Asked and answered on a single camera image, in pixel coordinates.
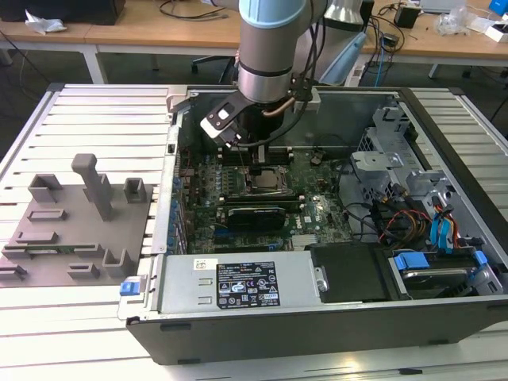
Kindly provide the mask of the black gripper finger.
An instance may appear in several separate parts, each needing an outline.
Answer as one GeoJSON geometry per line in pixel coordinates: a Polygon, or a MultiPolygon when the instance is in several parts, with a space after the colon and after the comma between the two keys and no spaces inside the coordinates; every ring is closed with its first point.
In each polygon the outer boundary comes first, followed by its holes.
{"type": "Polygon", "coordinates": [[[260,175],[266,162],[265,146],[260,145],[252,150],[252,174],[260,175]]]}

